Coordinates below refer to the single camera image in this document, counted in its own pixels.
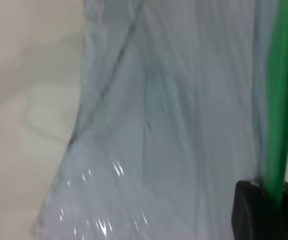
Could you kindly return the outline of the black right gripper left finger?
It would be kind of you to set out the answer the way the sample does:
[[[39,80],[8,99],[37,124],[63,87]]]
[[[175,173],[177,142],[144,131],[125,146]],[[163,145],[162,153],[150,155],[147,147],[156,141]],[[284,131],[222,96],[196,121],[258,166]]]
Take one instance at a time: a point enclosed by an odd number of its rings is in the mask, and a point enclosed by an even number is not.
[[[236,240],[282,239],[278,210],[266,192],[251,181],[240,180],[235,185],[231,225]]]

